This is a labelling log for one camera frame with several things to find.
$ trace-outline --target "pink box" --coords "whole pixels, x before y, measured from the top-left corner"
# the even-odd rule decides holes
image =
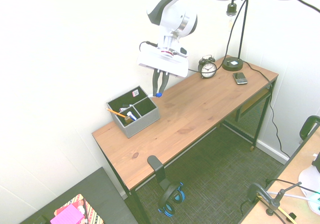
[[[80,224],[83,218],[85,218],[84,215],[74,205],[69,205],[50,222],[51,224]]]

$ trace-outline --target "headphones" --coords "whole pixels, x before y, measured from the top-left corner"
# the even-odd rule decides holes
[[[185,200],[185,194],[181,190],[183,183],[171,183],[158,202],[158,211],[164,213],[168,217],[175,214],[174,207],[170,204],[169,199],[180,204]]]

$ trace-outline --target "wooden desk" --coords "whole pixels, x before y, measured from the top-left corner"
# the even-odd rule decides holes
[[[218,60],[216,65],[219,67],[221,62],[222,59]],[[255,65],[252,67],[271,83],[278,76]],[[247,64],[243,64],[241,72],[248,80],[246,85],[237,85],[233,73],[223,68],[210,79],[201,79],[199,73],[184,79],[166,90],[163,97],[153,99],[161,118],[129,139],[114,122],[93,132],[126,192],[134,191],[154,173],[147,163],[150,155],[166,164],[270,85]]]
[[[278,179],[286,180],[289,182],[297,183],[298,177],[301,171],[308,168],[311,165],[314,157],[313,154],[318,154],[320,152],[320,128],[318,128],[315,133],[302,143],[302,148],[297,151],[296,155],[288,166],[285,167],[283,172],[279,175]],[[269,191],[279,192],[280,189],[286,189],[290,187],[290,184],[275,181]],[[304,197],[300,188],[293,188],[287,192],[288,194],[298,195]],[[297,218],[295,221],[298,224],[318,224],[320,223],[320,216],[311,211],[308,206],[308,202],[301,199],[283,197],[280,201],[280,207],[289,213],[294,213]],[[282,224],[277,216],[273,215],[269,217],[266,214],[266,206],[262,203],[257,203],[255,207],[246,215],[241,224]],[[282,219],[286,219],[279,211],[277,213]]]

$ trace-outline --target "black table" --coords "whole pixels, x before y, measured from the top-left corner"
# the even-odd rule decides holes
[[[54,211],[56,209],[63,206],[78,194],[82,194],[105,223],[137,224],[132,213],[103,168],[99,168],[38,212],[24,220],[21,224],[33,224],[40,216],[43,216],[50,221],[55,217]]]

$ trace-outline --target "clock face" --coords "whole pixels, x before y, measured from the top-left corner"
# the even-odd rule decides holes
[[[217,67],[214,63],[206,63],[201,69],[204,78],[211,78],[216,73]]]

